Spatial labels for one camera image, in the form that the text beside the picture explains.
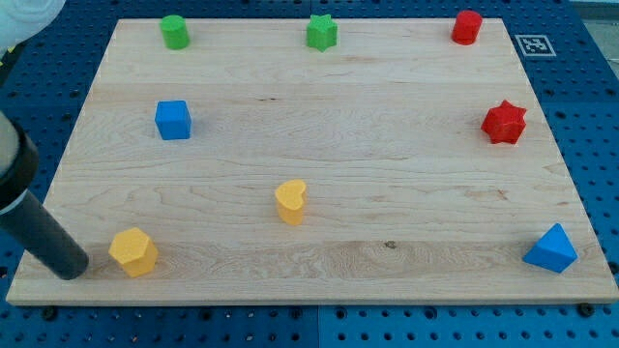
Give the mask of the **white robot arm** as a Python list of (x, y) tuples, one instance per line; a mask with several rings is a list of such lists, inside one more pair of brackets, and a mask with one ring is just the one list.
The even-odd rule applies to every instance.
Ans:
[(65, 0), (1, 0), (1, 56), (45, 29)]

